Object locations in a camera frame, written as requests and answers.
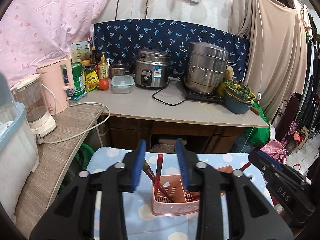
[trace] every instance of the wooden countertop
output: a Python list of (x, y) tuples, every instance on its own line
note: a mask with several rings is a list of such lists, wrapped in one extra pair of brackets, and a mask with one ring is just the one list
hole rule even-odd
[[(57, 128), (45, 138), (48, 141), (57, 141), (92, 127), (103, 108), (89, 104), (68, 107), (53, 117)], [(87, 133), (57, 144), (38, 146), (39, 165), (27, 178), (15, 211), (16, 226), (27, 239), (54, 201), (62, 180), (86, 135)]]
[[(94, 90), (80, 102), (99, 102), (110, 108), (112, 116), (121, 116), (145, 120), (179, 122), (218, 126), (263, 127), (268, 125), (252, 111), (245, 114), (233, 114), (222, 105), (185, 101), (178, 106), (168, 106), (152, 98), (156, 90), (133, 87), (129, 94), (114, 94), (111, 88)], [(168, 87), (155, 95), (170, 104), (184, 99), (184, 89), (177, 79), (171, 80)]]

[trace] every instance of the utensil holder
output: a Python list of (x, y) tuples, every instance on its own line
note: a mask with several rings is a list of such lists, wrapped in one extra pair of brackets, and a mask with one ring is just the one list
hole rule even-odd
[[(232, 173), (232, 166), (224, 166), (218, 171)], [(152, 184), (151, 212), (155, 216), (181, 216), (199, 211), (199, 200), (187, 202), (190, 197), (200, 196), (200, 192), (188, 192), (184, 189), (181, 181), (181, 174), (163, 175), (160, 183), (172, 197), (174, 203), (170, 203), (164, 194), (158, 189), (155, 195), (154, 185)]]

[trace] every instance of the green canister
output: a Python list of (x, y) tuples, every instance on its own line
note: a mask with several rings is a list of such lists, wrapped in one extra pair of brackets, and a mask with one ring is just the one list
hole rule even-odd
[[(84, 94), (84, 87), (85, 87), (82, 64), (80, 62), (71, 63), (71, 69), (72, 69), (73, 82), (75, 84), (75, 88), (67, 90), (67, 94), (71, 98), (81, 97)], [(63, 72), (64, 83), (66, 86), (68, 86), (69, 80), (67, 76), (66, 66), (62, 67), (62, 72)]]

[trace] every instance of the tomato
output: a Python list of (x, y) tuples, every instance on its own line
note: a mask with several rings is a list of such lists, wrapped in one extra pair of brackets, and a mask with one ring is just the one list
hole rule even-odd
[(99, 81), (99, 89), (101, 89), (101, 90), (108, 90), (109, 89), (109, 86), (110, 86), (110, 84), (109, 84), (109, 80), (108, 79), (101, 79), (100, 81)]

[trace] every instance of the blue and white label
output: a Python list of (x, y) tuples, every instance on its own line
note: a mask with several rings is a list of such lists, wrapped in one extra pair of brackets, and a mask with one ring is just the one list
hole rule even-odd
[(155, 66), (155, 72), (153, 74), (153, 77), (155, 78), (161, 77), (161, 71), (162, 71), (161, 66)]

